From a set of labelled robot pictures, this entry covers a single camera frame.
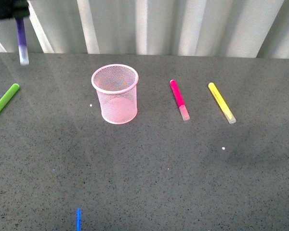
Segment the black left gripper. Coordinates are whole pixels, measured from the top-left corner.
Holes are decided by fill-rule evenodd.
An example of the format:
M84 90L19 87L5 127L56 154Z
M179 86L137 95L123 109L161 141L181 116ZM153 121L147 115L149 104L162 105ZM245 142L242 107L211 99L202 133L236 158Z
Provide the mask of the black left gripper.
M27 0L0 0L0 21L22 19L30 16Z

